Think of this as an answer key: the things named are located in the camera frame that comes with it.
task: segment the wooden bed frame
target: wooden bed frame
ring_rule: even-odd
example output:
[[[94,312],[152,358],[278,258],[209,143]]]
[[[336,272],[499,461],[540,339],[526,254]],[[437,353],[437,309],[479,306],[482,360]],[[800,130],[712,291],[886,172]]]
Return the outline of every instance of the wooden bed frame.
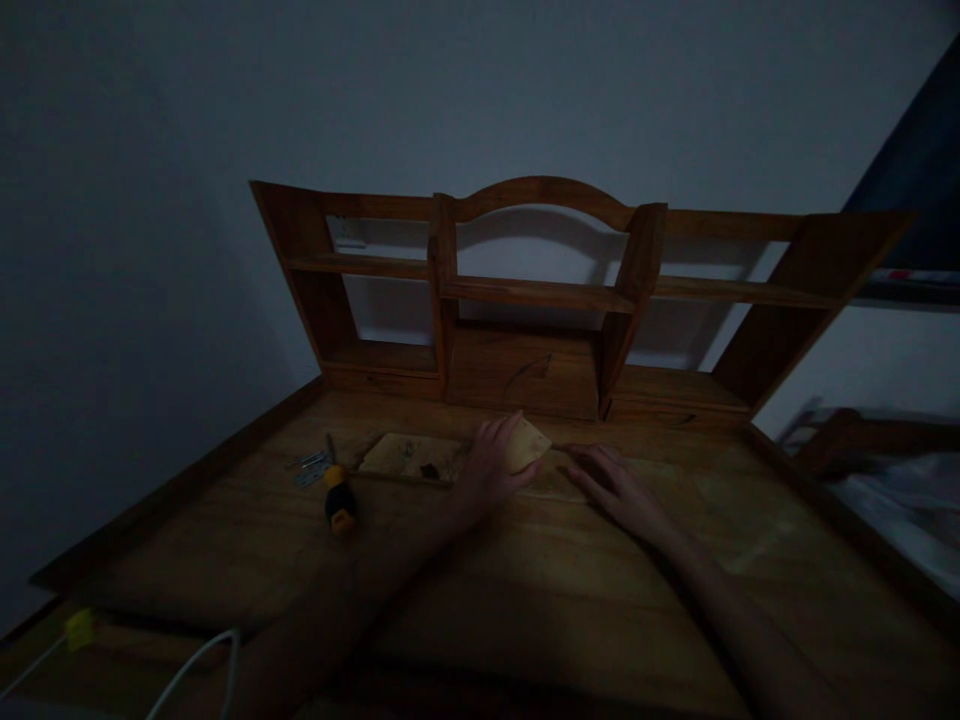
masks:
[[[838,408],[793,458],[754,426],[745,437],[932,625],[960,644],[960,604],[824,487],[824,478],[845,475],[864,455],[960,452],[960,424],[871,420]]]

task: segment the wooden desk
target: wooden desk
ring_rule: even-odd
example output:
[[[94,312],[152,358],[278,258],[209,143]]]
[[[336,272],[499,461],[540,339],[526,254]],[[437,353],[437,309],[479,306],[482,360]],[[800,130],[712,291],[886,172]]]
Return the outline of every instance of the wooden desk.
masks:
[[[442,489],[355,481],[360,532],[335,541],[324,489],[284,465],[333,434],[341,460],[383,432],[467,438],[489,412],[330,392],[74,597],[210,630],[258,628],[316,570],[402,532]],[[532,420],[557,443],[603,441],[641,462],[668,510],[713,552],[861,712],[945,715],[960,658],[732,435]],[[648,556],[579,502],[513,499],[438,558],[391,609],[368,652],[722,717],[747,710]]]

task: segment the cable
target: cable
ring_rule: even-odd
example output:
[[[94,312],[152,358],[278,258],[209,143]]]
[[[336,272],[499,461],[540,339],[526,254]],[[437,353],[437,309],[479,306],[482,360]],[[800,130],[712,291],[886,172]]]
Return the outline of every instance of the cable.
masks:
[[[220,633],[215,638],[211,638],[203,647],[193,654],[193,657],[183,664],[183,667],[177,670],[177,674],[173,676],[173,680],[171,680],[170,684],[167,685],[162,693],[160,693],[160,697],[157,698],[157,702],[147,715],[147,720],[154,720],[154,718],[156,718],[157,713],[160,712],[160,708],[163,707],[163,704],[167,701],[167,698],[170,697],[170,693],[173,692],[173,689],[177,686],[177,683],[179,683],[183,676],[187,674],[187,671],[200,658],[200,656],[217,643],[227,639],[230,640],[230,669],[227,672],[227,692],[223,699],[223,709],[220,711],[220,720],[225,720],[230,712],[230,701],[233,700],[233,692],[237,684],[237,669],[239,667],[239,663],[237,661],[240,657],[240,631],[236,628],[231,628],[230,630]]]
[[[47,648],[47,651],[43,653],[43,655],[38,657],[32,663],[30,663],[30,667],[28,667],[26,670],[20,673],[20,675],[17,677],[16,680],[14,680],[12,683],[7,685],[6,689],[2,693],[0,693],[0,700],[3,700],[7,695],[9,695],[17,685],[23,682],[24,678],[26,678],[27,675],[29,675],[34,670],[36,670],[37,667],[39,667],[40,663],[42,663],[48,657],[53,655],[54,650],[56,650],[58,647],[63,645],[66,641],[67,641],[66,636],[61,635],[60,638],[53,645]]]

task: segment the white wall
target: white wall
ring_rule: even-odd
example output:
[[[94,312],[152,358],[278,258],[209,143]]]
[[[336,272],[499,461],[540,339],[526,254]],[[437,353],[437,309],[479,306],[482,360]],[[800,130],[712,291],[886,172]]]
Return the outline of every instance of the white wall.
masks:
[[[946,0],[9,15],[0,626],[38,602],[32,570],[316,374],[248,179],[465,195],[555,174],[628,203],[833,211],[960,28]],[[590,276],[550,247],[511,263]],[[739,253],[724,272],[756,264]],[[418,331],[354,293],[366,332]],[[638,352],[709,365],[726,312],[674,337],[670,305]]]
[[[754,422],[776,439],[817,407],[960,418],[960,313],[845,308]]]

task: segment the wooden panel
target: wooden panel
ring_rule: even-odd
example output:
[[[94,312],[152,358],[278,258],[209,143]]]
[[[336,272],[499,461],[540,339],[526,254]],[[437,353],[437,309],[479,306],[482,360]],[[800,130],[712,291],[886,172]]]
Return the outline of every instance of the wooden panel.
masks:
[[[429,222],[432,207],[428,197],[323,193],[324,213],[340,217]]]
[[[321,195],[261,182],[251,182],[250,188],[317,362],[322,362],[324,353],[357,338],[343,278],[335,273],[291,271],[286,265],[288,257],[333,252]]]
[[[430,235],[436,238],[437,270],[440,278],[440,294],[444,287],[457,274],[457,226],[455,200],[449,195],[437,193],[433,196],[433,220]]]
[[[437,377],[437,359],[429,345],[377,340],[355,340],[343,345],[324,361],[324,371],[331,368]]]
[[[749,408],[710,373],[627,365],[613,396],[677,407],[746,413]]]
[[[830,297],[829,310],[755,305],[713,370],[755,414],[906,230],[905,213],[810,215],[770,276],[780,287]]]
[[[960,604],[905,558],[850,507],[802,472],[783,449],[749,425],[744,439],[780,478],[846,539],[890,585],[927,619],[960,645]]]
[[[631,313],[634,308],[634,303],[630,300],[617,295],[612,287],[603,285],[572,285],[467,275],[459,275],[448,282],[444,287],[443,297],[620,313]]]
[[[316,378],[217,445],[129,510],[84,538],[30,578],[34,585],[64,594],[95,568],[147,537],[213,480],[253,452],[293,416],[314,402],[321,391]]]
[[[670,210],[667,213],[667,237],[715,238],[719,240],[755,240],[790,242],[805,215],[713,212],[709,210]]]
[[[349,549],[322,525],[325,489],[293,459],[333,434],[353,467],[383,433],[468,440],[491,412],[365,393],[320,401],[84,591],[211,629],[256,629],[323,573],[402,533],[443,490],[367,481]],[[960,653],[880,580],[741,440],[630,423],[534,418],[557,445],[605,442],[641,465],[667,511],[819,668],[857,717],[952,717]],[[715,717],[749,717],[651,557],[594,508],[514,497],[452,544],[358,648]]]
[[[251,182],[250,188],[278,256],[299,257],[334,251],[322,193],[257,181]]]
[[[607,414],[609,422],[661,425],[691,432],[731,432],[747,422],[743,413],[683,408],[671,405],[622,400],[614,396]]]
[[[324,382],[337,390],[379,393],[402,397],[442,400],[439,378],[390,375],[383,372],[361,372],[340,368],[324,369]]]
[[[317,362],[323,365],[327,355],[357,342],[357,325],[339,274],[289,270],[287,277]]]
[[[430,269],[430,304],[433,312],[433,342],[441,392],[446,395],[453,357],[453,333],[460,316],[459,303],[445,300],[443,288],[457,276],[457,226],[454,222],[454,201],[447,195],[433,197],[433,217],[427,241],[427,262]]]
[[[907,420],[866,420],[851,408],[839,408],[794,458],[816,477],[844,455],[895,455],[960,452],[960,425]]]
[[[781,305],[784,307],[832,308],[837,304],[837,301],[833,298],[778,287],[773,283],[713,280],[670,275],[661,275],[657,278],[657,286],[653,290],[653,296],[753,303],[755,305]]]
[[[515,205],[560,205],[591,215],[614,230],[627,229],[634,209],[592,185],[561,177],[505,180],[457,200],[457,222],[469,222]]]
[[[594,341],[595,333],[461,321],[447,402],[596,420]]]
[[[607,313],[601,336],[600,395],[601,411],[606,412],[610,391],[623,371],[630,346],[640,326],[640,318],[660,274],[663,253],[663,228],[667,206],[663,203],[641,205],[630,220],[630,237],[617,273],[616,292],[634,302],[629,317]]]
[[[293,270],[311,270],[314,272],[332,272],[342,275],[370,275],[375,277],[427,279],[425,260],[373,257],[370,255],[348,255],[328,253],[310,257],[290,258],[287,267]]]

